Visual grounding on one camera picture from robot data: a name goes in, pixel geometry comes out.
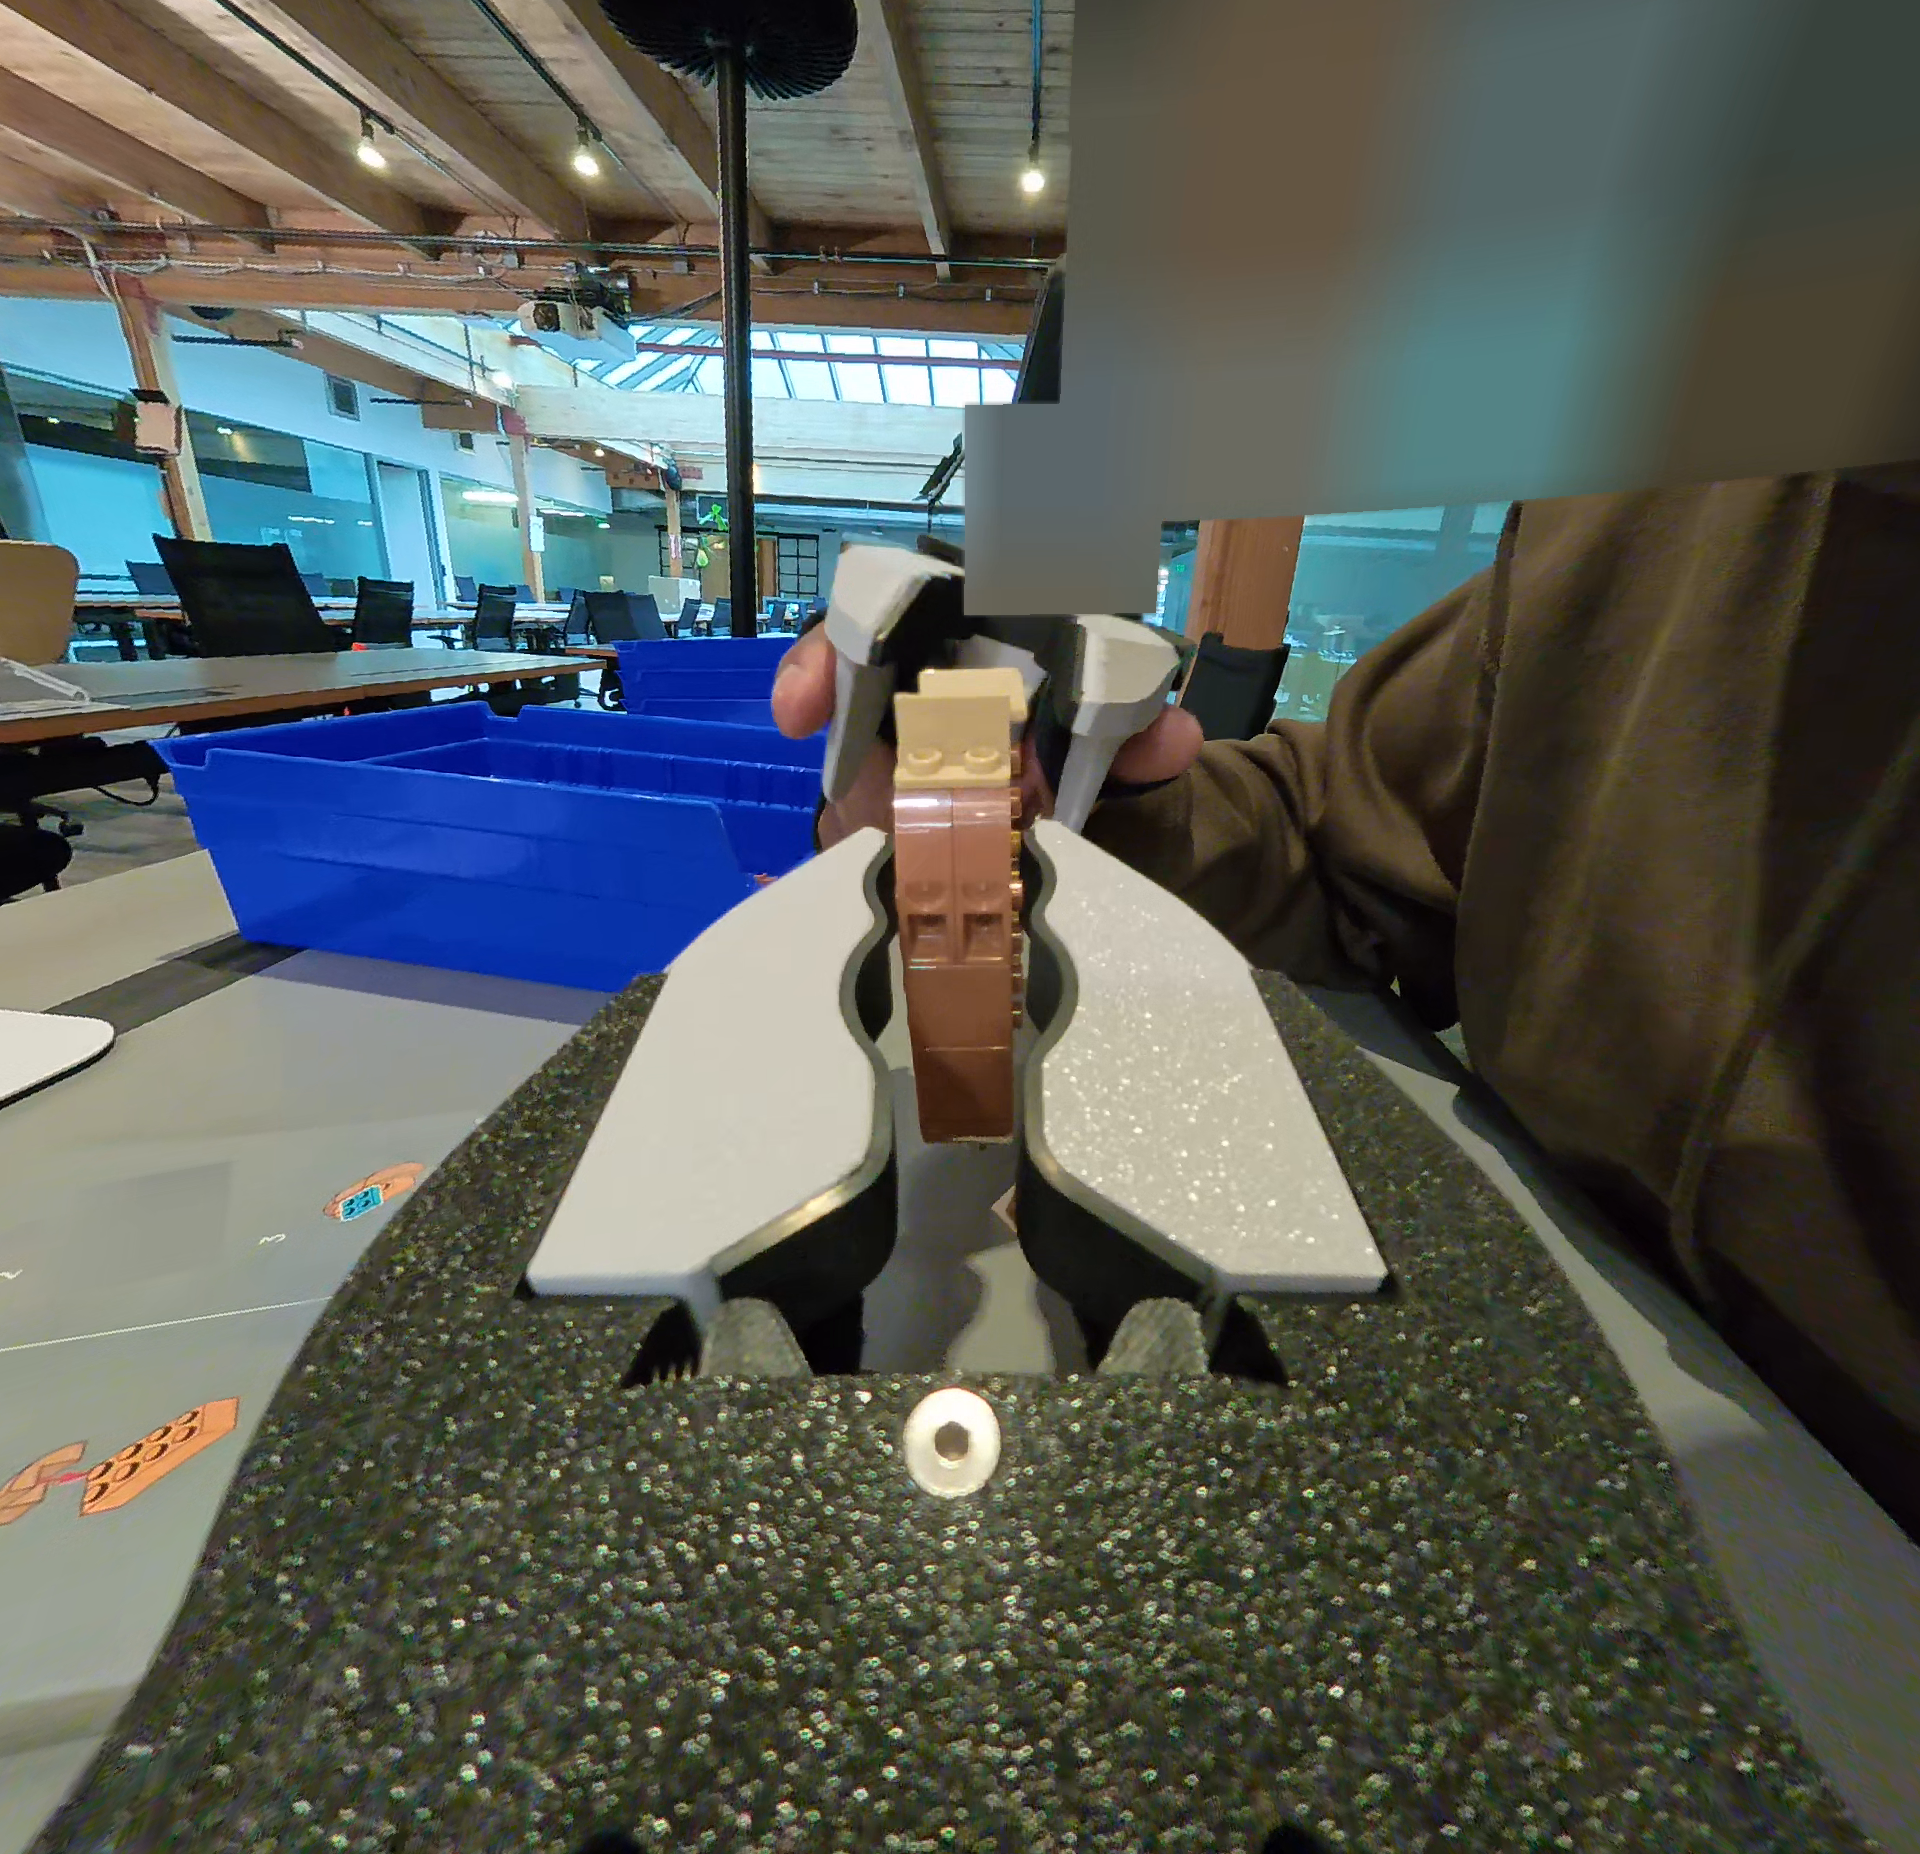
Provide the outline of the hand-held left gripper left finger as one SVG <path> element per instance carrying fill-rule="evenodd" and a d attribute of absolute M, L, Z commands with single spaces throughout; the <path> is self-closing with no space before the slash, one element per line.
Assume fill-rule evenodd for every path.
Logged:
<path fill-rule="evenodd" d="M 538 1297 L 667 1297 L 702 1334 L 754 1297 L 855 1374 L 901 1234 L 890 844 L 855 833 L 667 968 L 531 1255 Z"/>

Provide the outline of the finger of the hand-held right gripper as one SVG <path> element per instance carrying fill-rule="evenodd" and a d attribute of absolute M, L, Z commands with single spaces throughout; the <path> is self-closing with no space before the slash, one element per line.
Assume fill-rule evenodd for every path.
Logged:
<path fill-rule="evenodd" d="M 901 701 L 956 668 L 969 630 L 956 548 L 851 545 L 830 594 L 821 833 L 890 830 Z"/>
<path fill-rule="evenodd" d="M 1130 618 L 1059 618 L 1051 630 L 1051 715 L 1068 742 L 1121 746 L 1165 707 L 1182 648 Z"/>

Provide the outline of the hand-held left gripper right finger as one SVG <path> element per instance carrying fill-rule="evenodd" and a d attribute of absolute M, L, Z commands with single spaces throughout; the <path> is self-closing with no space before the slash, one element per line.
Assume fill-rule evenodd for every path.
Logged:
<path fill-rule="evenodd" d="M 1019 1248 L 1092 1365 L 1142 1302 L 1207 1351 L 1242 1297 L 1377 1297 L 1390 1265 L 1244 959 L 1059 820 L 1025 833 Z"/>

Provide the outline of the brown and tan brick model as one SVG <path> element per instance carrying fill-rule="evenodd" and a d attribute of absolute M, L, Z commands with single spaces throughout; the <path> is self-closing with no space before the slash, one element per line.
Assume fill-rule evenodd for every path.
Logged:
<path fill-rule="evenodd" d="M 1016 668 L 923 672 L 892 697 L 892 913 L 927 1144 L 1016 1133 L 1023 1009 Z"/>

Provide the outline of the person's right forearm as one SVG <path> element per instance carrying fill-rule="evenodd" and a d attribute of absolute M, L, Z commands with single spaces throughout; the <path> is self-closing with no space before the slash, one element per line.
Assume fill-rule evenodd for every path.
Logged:
<path fill-rule="evenodd" d="M 1213 921 L 1255 968 L 1398 991 L 1449 1028 L 1458 911 L 1491 757 L 1507 555 L 1377 643 L 1322 724 L 1209 738 L 1145 789 L 1109 784 L 1083 834 Z"/>

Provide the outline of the grey desk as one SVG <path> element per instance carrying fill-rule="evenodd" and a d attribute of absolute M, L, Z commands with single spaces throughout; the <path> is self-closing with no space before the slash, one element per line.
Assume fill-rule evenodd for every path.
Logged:
<path fill-rule="evenodd" d="M 263 1411 L 120 1699 L 4 1707 L 4 1851 L 1915 1851 L 1915 1552 L 1449 1052 L 1268 983 L 1398 1274 L 1262 1380 L 1083 1378 L 901 1155 L 867 1374 L 517 1297 L 653 991 L 245 946 L 206 856 L 4 911 L 123 1140 L 465 1113 Z"/>

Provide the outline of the person's right hand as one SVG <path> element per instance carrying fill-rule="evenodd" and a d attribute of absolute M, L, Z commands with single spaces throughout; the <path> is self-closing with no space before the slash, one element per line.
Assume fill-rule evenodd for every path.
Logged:
<path fill-rule="evenodd" d="M 816 623 L 794 648 L 787 648 L 776 685 L 773 717 L 787 738 L 807 738 L 833 722 L 836 707 L 836 648 L 824 628 Z M 1182 707 L 1165 707 L 1142 734 L 1126 738 L 1109 766 L 1109 793 L 1121 784 L 1164 784 L 1188 772 L 1201 752 L 1201 724 Z M 1055 796 L 1037 762 L 1032 742 L 1019 752 L 1019 825 L 1031 830 L 1055 813 Z M 892 750 L 876 742 L 851 789 L 824 800 L 816 813 L 816 851 L 824 854 L 851 833 L 892 830 Z"/>

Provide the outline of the wooden support column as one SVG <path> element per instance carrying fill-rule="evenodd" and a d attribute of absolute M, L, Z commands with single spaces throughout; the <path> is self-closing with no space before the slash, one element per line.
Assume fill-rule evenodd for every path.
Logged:
<path fill-rule="evenodd" d="M 1233 648 L 1284 644 L 1304 517 L 1201 519 L 1184 634 Z"/>

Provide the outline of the large blue plastic bin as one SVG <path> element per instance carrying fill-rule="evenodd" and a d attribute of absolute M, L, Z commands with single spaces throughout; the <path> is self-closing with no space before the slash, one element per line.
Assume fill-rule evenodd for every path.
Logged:
<path fill-rule="evenodd" d="M 614 993 L 811 856 L 824 738 L 459 703 L 159 752 L 246 940 Z"/>

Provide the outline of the ceiling projector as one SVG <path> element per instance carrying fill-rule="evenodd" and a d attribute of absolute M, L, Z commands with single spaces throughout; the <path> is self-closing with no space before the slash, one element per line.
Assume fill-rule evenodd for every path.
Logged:
<path fill-rule="evenodd" d="M 635 358 L 630 294 L 592 273 L 525 297 L 513 331 L 580 365 Z"/>

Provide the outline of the person's brown hoodie torso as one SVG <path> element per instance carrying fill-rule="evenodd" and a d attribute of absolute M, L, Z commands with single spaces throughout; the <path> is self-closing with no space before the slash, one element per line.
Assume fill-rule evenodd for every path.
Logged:
<path fill-rule="evenodd" d="M 1915 466 L 1530 503 L 1483 599 L 1475 1068 L 1915 1491 Z"/>

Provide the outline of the long wooden table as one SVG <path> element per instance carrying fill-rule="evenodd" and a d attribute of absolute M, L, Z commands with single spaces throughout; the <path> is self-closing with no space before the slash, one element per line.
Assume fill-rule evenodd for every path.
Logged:
<path fill-rule="evenodd" d="M 177 655 L 161 662 L 53 662 L 60 681 L 112 703 L 109 715 L 67 715 L 4 724 L 4 746 L 83 738 L 130 727 L 181 727 L 208 717 L 315 715 L 354 701 L 427 697 L 434 689 L 504 689 L 614 662 L 611 648 L 477 652 L 477 648 L 347 648 L 324 655 Z"/>

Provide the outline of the grey instruction booklet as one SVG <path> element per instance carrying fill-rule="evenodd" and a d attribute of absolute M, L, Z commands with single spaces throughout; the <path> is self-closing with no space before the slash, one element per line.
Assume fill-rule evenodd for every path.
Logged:
<path fill-rule="evenodd" d="M 4 1527 L 4 1707 L 120 1699 L 167 1633 L 227 1484 L 328 1297 L 475 1115 L 123 1140 L 4 1218 L 4 1478 L 78 1445 Z"/>

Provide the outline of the black round-head pole lamp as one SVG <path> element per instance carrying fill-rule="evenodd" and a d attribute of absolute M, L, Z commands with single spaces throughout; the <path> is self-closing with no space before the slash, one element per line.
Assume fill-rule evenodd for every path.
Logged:
<path fill-rule="evenodd" d="M 653 63 L 714 90 L 730 618 L 756 634 L 754 385 L 751 385 L 751 130 L 746 98 L 797 99 L 830 90 L 859 52 L 855 0 L 597 0 L 618 36 Z"/>

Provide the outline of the clear acrylic holder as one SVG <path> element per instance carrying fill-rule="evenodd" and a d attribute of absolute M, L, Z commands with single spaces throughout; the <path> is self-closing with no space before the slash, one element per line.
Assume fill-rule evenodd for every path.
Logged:
<path fill-rule="evenodd" d="M 60 681 L 53 672 L 0 660 L 4 668 L 4 724 L 67 715 L 109 715 L 112 703 L 92 701 L 85 689 Z"/>

